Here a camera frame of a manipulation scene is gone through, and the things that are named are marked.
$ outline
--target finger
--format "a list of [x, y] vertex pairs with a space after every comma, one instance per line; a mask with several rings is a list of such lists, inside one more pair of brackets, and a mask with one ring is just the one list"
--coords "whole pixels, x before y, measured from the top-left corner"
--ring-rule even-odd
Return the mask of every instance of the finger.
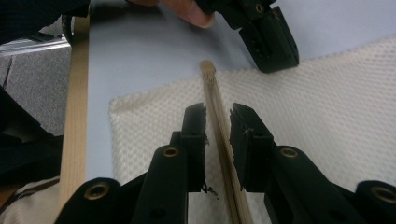
[[214, 15], [206, 15], [192, 0], [161, 0], [164, 5], [173, 10], [180, 18], [189, 23], [207, 28], [214, 21]]
[[158, 0], [128, 0], [128, 2], [135, 3], [145, 7], [154, 7], [157, 6], [158, 4]]

